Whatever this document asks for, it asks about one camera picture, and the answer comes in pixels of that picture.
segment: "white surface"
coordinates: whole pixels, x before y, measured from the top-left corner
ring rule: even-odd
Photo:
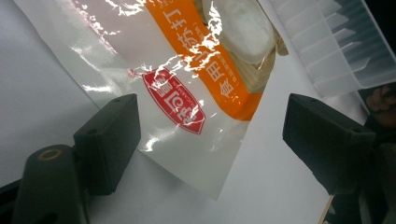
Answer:
[[[0,2],[0,29],[2,186],[21,177],[33,151],[71,145],[71,134],[97,108],[10,0]],[[317,223],[329,196],[282,141],[289,94],[316,96],[299,66],[292,56],[277,60],[218,201],[136,151],[117,192],[90,200],[92,223]],[[361,121],[353,99],[326,101]]]

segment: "transparent plastic packaging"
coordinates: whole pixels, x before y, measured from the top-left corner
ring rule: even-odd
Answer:
[[[271,0],[322,96],[396,81],[396,58],[363,0]]]
[[[137,93],[140,151],[219,197],[282,43],[275,29],[248,63],[220,44],[221,17],[204,18],[200,1],[16,3],[98,106]]]

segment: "plastic bag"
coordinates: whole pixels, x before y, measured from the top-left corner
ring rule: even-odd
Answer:
[[[249,63],[220,44],[214,4],[208,18],[201,1],[15,2],[98,106],[137,93],[140,151],[219,197],[274,65],[276,30]]]

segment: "white plastic container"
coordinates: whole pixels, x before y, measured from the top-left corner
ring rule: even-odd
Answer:
[[[396,59],[362,0],[270,0],[322,96],[396,81]]]

